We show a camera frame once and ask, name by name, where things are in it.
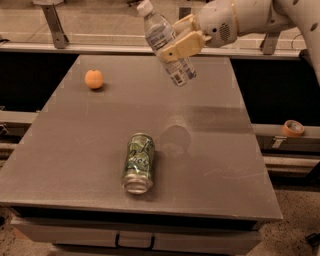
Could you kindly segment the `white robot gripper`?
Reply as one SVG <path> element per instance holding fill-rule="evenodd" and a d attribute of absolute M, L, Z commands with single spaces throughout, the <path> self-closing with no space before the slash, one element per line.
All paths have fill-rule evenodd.
<path fill-rule="evenodd" d="M 203 33 L 196 31 L 197 26 Z M 197 13 L 197 18 L 189 14 L 175 22 L 173 28 L 177 34 L 188 34 L 183 34 L 161 49 L 161 59 L 166 62 L 196 55 L 205 43 L 211 48 L 231 44 L 238 36 L 234 0 L 212 0 Z"/>

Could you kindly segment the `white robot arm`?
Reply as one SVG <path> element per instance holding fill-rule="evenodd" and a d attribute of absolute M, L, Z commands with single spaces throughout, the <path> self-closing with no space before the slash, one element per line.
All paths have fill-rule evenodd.
<path fill-rule="evenodd" d="M 251 33 L 298 28 L 320 81 L 320 0 L 212 0 L 200 11 L 177 21 L 177 37 L 158 56 L 176 61 L 219 48 Z"/>

